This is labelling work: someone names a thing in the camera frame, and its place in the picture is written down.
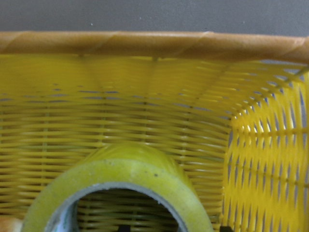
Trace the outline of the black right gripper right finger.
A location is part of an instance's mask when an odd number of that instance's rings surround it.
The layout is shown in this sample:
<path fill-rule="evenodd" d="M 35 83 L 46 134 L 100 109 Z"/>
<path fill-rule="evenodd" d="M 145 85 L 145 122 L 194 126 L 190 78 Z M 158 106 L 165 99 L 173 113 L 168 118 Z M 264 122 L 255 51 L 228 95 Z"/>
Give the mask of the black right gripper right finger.
<path fill-rule="evenodd" d="M 232 232 L 232 228 L 230 226 L 221 226 L 220 232 Z"/>

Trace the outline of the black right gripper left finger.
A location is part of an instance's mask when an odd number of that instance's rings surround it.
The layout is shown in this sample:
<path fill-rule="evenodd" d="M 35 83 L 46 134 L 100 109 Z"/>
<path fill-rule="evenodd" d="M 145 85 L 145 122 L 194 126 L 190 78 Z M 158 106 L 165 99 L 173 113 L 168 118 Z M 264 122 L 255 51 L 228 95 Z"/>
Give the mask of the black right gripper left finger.
<path fill-rule="evenodd" d="M 118 232 L 130 232 L 130 226 L 119 226 Z"/>

